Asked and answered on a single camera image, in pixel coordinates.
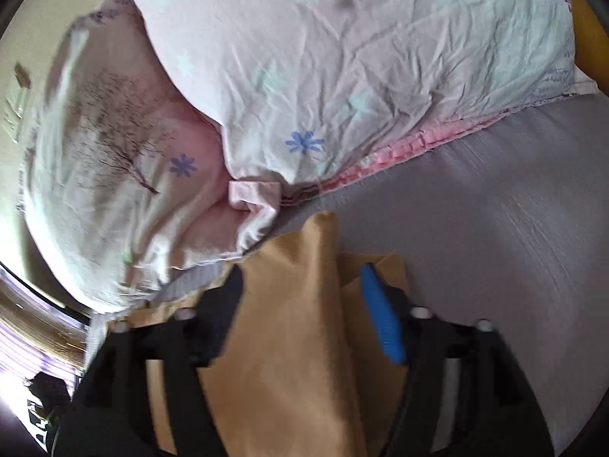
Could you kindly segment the tan yellow garment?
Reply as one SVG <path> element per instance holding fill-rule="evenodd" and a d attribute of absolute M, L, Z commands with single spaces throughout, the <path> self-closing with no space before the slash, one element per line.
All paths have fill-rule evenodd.
<path fill-rule="evenodd" d="M 360 293 L 374 264 L 406 289 L 396 255 L 338 248 L 322 211 L 242 260 L 245 291 L 221 356 L 199 370 L 231 456 L 376 456 L 387 439 L 406 368 L 382 352 Z"/>

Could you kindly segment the white wall switch socket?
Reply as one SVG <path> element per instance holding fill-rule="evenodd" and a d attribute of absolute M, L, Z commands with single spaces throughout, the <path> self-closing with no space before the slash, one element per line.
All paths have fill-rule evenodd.
<path fill-rule="evenodd" d="M 20 139 L 31 90 L 28 70 L 21 63 L 14 63 L 1 101 L 1 127 L 16 144 Z"/>

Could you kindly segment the window with purple curtain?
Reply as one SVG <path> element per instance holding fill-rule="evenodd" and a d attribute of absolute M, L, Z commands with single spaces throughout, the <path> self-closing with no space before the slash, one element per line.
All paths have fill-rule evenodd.
<path fill-rule="evenodd" d="M 87 330 L 62 304 L 1 269 L 1 401 L 38 446 L 45 444 L 48 421 L 30 382 L 44 372 L 62 380 L 72 394 L 84 372 Z"/>

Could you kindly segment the grey purple bed sheet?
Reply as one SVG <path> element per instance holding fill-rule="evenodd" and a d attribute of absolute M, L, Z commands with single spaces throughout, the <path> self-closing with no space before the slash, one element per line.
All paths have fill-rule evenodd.
<path fill-rule="evenodd" d="M 322 211 L 338 220 L 341 252 L 399 257 L 413 302 L 493 323 L 536 395 L 551 456 L 574 441 L 608 387 L 606 95 L 516 112 L 306 204 L 264 243 Z M 160 323 L 206 291 L 126 322 Z"/>

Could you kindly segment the white pillow with tree print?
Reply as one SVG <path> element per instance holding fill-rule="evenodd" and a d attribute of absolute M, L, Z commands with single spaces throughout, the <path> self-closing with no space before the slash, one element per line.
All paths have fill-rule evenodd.
<path fill-rule="evenodd" d="M 218 129 L 174 87 L 128 0 L 105 0 L 65 33 L 34 103 L 24 177 L 41 256 L 99 313 L 178 270 L 242 256 L 280 209 L 278 184 L 232 179 Z"/>

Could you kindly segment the pink floral pillow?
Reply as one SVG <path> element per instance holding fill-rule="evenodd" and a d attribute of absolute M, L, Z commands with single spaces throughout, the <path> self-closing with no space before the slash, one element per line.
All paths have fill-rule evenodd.
<path fill-rule="evenodd" d="M 235 179 L 347 185 L 596 93 L 571 0 L 127 0 Z"/>

